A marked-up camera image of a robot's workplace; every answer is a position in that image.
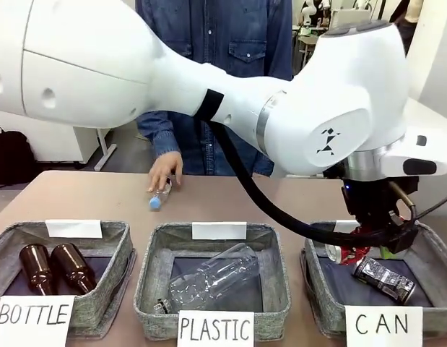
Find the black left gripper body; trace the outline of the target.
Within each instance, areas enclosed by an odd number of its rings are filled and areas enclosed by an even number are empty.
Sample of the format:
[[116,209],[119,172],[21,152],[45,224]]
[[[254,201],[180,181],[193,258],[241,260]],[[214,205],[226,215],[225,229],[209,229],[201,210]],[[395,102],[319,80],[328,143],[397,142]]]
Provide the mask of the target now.
[[417,214],[409,195],[417,191],[418,177],[394,177],[377,181],[344,179],[342,194],[347,210],[356,221],[367,228],[387,228],[395,223],[392,215],[400,216],[396,206],[401,200],[408,207],[413,221]]

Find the person's right hand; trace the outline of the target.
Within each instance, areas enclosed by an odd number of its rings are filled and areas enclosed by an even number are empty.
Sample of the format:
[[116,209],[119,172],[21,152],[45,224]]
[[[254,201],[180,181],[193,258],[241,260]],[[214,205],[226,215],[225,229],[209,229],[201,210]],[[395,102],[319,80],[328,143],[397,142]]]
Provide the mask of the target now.
[[176,184],[181,185],[183,176],[183,159],[178,151],[160,155],[149,171],[148,192],[163,191],[167,178],[175,177]]

